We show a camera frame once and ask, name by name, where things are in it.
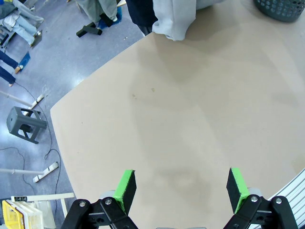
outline screw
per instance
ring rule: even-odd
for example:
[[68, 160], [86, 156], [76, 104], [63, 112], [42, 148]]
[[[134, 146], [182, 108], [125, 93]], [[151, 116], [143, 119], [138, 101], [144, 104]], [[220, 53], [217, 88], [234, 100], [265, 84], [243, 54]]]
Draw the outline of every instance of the screw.
[[111, 204], [111, 202], [112, 202], [112, 200], [111, 200], [111, 199], [106, 199], [106, 200], [105, 200], [105, 204], [107, 204], [107, 205], [110, 205], [110, 204]]
[[256, 201], [257, 201], [257, 197], [255, 197], [255, 196], [254, 196], [254, 197], [251, 197], [251, 201], [252, 201], [252, 202], [256, 202]]
[[281, 200], [280, 198], [276, 198], [275, 202], [276, 202], [277, 204], [281, 204], [281, 203], [282, 203], [282, 200]]
[[80, 206], [81, 207], [84, 207], [86, 205], [86, 202], [84, 202], [84, 201], [82, 201], [81, 203], [80, 203]]

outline table surface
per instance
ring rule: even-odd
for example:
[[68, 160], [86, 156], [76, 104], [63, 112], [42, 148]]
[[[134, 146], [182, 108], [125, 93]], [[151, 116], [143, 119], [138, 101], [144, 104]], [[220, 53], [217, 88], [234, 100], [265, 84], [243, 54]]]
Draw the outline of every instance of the table surface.
[[183, 42], [150, 34], [51, 109], [77, 198], [135, 169], [139, 228], [222, 228], [230, 167], [268, 198], [305, 165], [305, 16], [248, 0], [197, 12]]

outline black cable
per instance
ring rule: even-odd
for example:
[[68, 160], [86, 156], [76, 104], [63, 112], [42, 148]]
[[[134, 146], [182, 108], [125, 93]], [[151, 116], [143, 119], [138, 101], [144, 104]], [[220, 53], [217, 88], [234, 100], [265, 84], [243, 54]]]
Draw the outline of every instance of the black cable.
[[[50, 152], [51, 152], [52, 150], [54, 150], [54, 151], [57, 152], [58, 157], [59, 157], [59, 159], [60, 159], [59, 173], [58, 173], [57, 182], [56, 182], [56, 186], [55, 186], [55, 194], [56, 194], [56, 193], [57, 193], [57, 186], [58, 186], [58, 182], [59, 182], [59, 177], [60, 177], [60, 175], [61, 175], [61, 155], [60, 155], [60, 153], [59, 153], [56, 149], [52, 149], [53, 138], [52, 138], [52, 134], [51, 134], [51, 129], [50, 129], [50, 126], [49, 126], [48, 118], [47, 118], [45, 112], [43, 111], [42, 107], [38, 104], [38, 101], [36, 100], [36, 98], [31, 94], [31, 92], [29, 92], [29, 90], [28, 90], [27, 88], [25, 88], [24, 86], [22, 86], [21, 84], [19, 84], [19, 83], [17, 83], [17, 82], [15, 82], [15, 84], [17, 84], [17, 85], [19, 85], [20, 87], [22, 87], [24, 90], [26, 90], [26, 91], [32, 96], [32, 98], [37, 102], [37, 106], [38, 106], [38, 107], [40, 108], [40, 110], [42, 111], [43, 116], [44, 116], [44, 118], [45, 118], [45, 120], [46, 120], [46, 122], [47, 122], [47, 126], [48, 126], [48, 130], [49, 130], [49, 133], [50, 133], [50, 140], [51, 140], [51, 142], [50, 142], [50, 149], [49, 149], [48, 153], [44, 156], [44, 159], [45, 159], [45, 160], [48, 159], [49, 154], [50, 154]], [[56, 207], [55, 207], [55, 213], [54, 213], [54, 220], [55, 220], [55, 218], [56, 218], [57, 200], [55, 201], [55, 203], [56, 203]]]
[[[52, 150], [56, 151], [56, 153], [58, 154], [58, 157], [59, 157], [59, 159], [60, 159], [59, 173], [58, 173], [57, 182], [56, 182], [56, 186], [55, 186], [55, 194], [57, 194], [57, 186], [58, 186], [58, 182], [59, 182], [59, 177], [60, 177], [60, 175], [61, 175], [61, 155], [60, 155], [60, 153], [59, 153], [56, 149], [50, 149], [50, 150], [48, 151], [48, 153], [44, 156], [44, 159], [45, 159], [45, 160], [48, 159], [49, 154], [50, 154], [50, 152], [51, 152]], [[56, 219], [57, 200], [55, 200], [55, 203], [56, 203], [56, 207], [55, 207], [55, 212], [54, 212], [54, 220]]]
[[[19, 149], [16, 148], [16, 147], [7, 147], [7, 148], [0, 149], [0, 151], [7, 150], [7, 149], [16, 149], [16, 150], [17, 150], [17, 153], [18, 153], [18, 154], [22, 157], [22, 159], [23, 159], [23, 170], [25, 170], [25, 159], [24, 159], [24, 156], [19, 152]], [[36, 195], [36, 192], [35, 192], [35, 189], [33, 188], [33, 186], [32, 186], [30, 183], [28, 183], [28, 182], [25, 181], [25, 179], [24, 179], [24, 174], [22, 174], [22, 179], [23, 179], [24, 183], [26, 183], [27, 185], [29, 185], [29, 186], [32, 188], [32, 190], [33, 190], [33, 192], [34, 192], [34, 195]]]

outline metal rod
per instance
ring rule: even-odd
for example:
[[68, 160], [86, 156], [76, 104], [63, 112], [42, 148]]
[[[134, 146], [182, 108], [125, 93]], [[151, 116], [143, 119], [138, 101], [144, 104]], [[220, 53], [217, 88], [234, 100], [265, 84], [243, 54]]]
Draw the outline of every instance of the metal rod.
[[23, 105], [32, 107], [32, 104], [27, 103], [26, 101], [23, 101], [23, 100], [21, 100], [21, 99], [15, 97], [15, 96], [13, 96], [13, 95], [11, 95], [11, 94], [5, 93], [5, 92], [3, 92], [3, 91], [0, 91], [0, 94], [2, 94], [3, 96], [5, 96], [6, 98], [11, 99], [11, 100], [14, 100], [14, 101], [16, 101], [16, 102], [18, 102], [18, 103], [20, 103], [20, 104], [23, 104]]
[[43, 175], [44, 174], [44, 172], [40, 172], [40, 171], [29, 171], [29, 170], [7, 169], [7, 168], [0, 168], [0, 173], [35, 174], [35, 175]]

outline floor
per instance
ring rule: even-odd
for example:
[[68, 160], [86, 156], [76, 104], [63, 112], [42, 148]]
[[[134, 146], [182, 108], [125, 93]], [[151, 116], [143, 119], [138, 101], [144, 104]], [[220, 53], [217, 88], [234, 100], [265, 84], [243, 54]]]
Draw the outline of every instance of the floor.
[[[40, 106], [45, 112], [51, 133], [48, 130], [42, 131], [37, 137], [38, 145], [9, 134], [6, 127], [8, 113], [13, 106], [22, 105], [1, 96], [0, 149], [18, 148], [24, 156], [25, 169], [41, 171], [55, 161], [60, 162], [55, 151], [51, 151], [49, 157], [45, 159], [50, 147], [59, 150], [51, 123], [50, 108], [92, 72], [141, 39], [142, 34], [132, 23], [126, 5], [122, 7], [123, 19], [119, 24], [104, 29], [101, 36], [86, 34], [81, 38], [76, 36], [76, 32], [90, 21], [84, 12], [79, 11], [74, 1], [66, 3], [65, 0], [38, 0], [35, 13], [45, 18], [45, 22], [40, 27], [43, 29], [42, 41], [37, 47], [30, 49], [21, 37], [15, 35], [6, 53], [16, 61], [20, 61], [27, 51], [30, 52], [31, 60], [23, 71], [15, 76], [16, 82], [27, 88], [34, 97], [45, 95]], [[0, 65], [13, 72], [13, 69], [4, 63]], [[33, 101], [24, 88], [17, 84], [9, 88], [8, 83], [2, 79], [0, 79], [0, 90], [25, 101]], [[22, 169], [22, 156], [13, 148], [0, 151], [0, 168]], [[32, 175], [25, 175], [25, 181], [32, 185], [31, 188], [22, 180], [21, 175], [2, 173], [0, 199], [16, 195], [54, 194], [58, 175], [59, 169], [37, 184], [32, 182]], [[62, 164], [57, 193], [72, 191]], [[68, 208], [73, 201], [74, 199], [66, 201]], [[57, 228], [60, 228], [64, 218], [61, 204], [58, 203], [55, 221]], [[53, 201], [53, 214], [55, 207], [56, 203]]]

